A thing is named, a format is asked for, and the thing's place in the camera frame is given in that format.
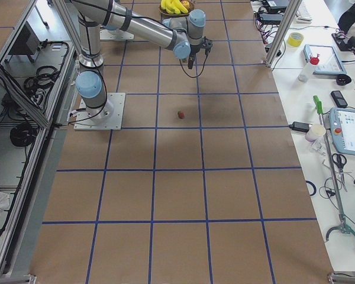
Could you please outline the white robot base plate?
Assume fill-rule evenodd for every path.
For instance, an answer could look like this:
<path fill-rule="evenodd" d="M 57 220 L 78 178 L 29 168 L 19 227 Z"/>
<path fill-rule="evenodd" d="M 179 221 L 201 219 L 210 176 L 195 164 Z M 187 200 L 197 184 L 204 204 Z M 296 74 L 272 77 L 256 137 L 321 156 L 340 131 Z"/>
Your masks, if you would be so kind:
<path fill-rule="evenodd" d="M 74 123 L 73 128 L 76 131 L 119 131 L 122 128 L 125 98 L 125 93 L 108 93 L 104 110 L 95 117 L 93 116 L 100 111 L 100 108 L 96 110 L 88 108 L 78 112 L 77 122 Z"/>

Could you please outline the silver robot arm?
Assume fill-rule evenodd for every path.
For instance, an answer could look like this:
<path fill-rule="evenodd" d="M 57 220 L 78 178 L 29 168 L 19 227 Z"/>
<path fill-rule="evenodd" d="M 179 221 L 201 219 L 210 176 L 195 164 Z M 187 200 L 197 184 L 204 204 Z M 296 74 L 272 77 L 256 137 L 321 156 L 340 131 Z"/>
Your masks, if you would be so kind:
<path fill-rule="evenodd" d="M 171 50 L 179 60 L 188 60 L 193 67 L 196 54 L 205 50 L 209 54 L 212 41 L 204 36 L 206 15 L 194 9 L 185 17 L 169 18 L 163 22 L 142 16 L 117 1 L 73 1 L 78 10 L 80 48 L 80 74 L 76 89 L 85 103 L 88 119 L 106 118 L 112 110 L 101 72 L 104 58 L 101 53 L 100 28 L 130 32 L 158 46 Z"/>

